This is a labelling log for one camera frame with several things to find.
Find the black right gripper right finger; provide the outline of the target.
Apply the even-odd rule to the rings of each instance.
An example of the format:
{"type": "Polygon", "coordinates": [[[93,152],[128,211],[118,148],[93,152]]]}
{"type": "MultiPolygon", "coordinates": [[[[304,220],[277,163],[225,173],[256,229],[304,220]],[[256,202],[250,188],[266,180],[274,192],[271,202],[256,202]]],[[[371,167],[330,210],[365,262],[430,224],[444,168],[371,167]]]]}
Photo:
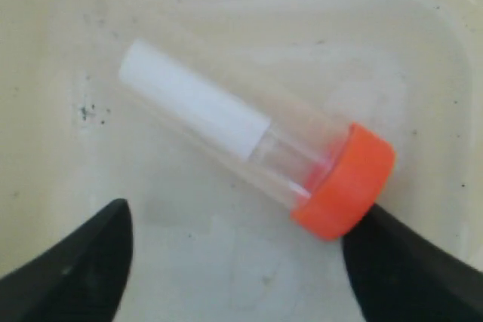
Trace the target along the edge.
{"type": "Polygon", "coordinates": [[[480,321],[482,273],[432,244],[380,206],[342,239],[366,321],[480,321]]]}

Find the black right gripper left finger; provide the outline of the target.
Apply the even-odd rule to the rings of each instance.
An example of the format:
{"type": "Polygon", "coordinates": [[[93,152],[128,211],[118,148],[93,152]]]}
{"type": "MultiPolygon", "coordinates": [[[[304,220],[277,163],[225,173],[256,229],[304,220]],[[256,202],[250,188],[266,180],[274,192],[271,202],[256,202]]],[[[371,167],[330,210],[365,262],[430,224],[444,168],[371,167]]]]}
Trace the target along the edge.
{"type": "Polygon", "coordinates": [[[1,279],[3,321],[112,321],[134,254],[131,210],[115,199],[1,279]]]}

